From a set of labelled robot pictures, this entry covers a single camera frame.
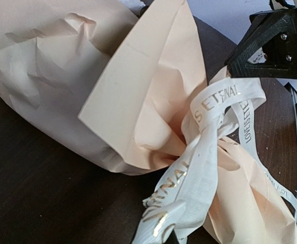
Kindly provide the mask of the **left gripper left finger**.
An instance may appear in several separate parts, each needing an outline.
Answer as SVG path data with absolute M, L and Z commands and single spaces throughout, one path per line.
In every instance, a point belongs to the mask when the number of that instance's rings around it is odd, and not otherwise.
M 173 227 L 165 230 L 165 244 L 179 244 Z

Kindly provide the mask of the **white ribbon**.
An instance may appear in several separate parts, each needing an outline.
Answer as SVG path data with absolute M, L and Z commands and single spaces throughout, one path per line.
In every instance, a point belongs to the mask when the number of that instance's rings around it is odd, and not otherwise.
M 212 82 L 182 124 L 187 147 L 143 202 L 133 243 L 186 243 L 200 227 L 218 243 L 297 243 L 287 205 L 297 199 L 261 163 L 254 111 L 266 101 L 258 78 Z

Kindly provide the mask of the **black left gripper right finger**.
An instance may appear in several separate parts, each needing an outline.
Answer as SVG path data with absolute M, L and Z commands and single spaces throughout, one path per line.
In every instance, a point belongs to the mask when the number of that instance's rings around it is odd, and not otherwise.
M 297 79 L 297 10 L 258 12 L 250 21 L 225 63 L 231 76 Z

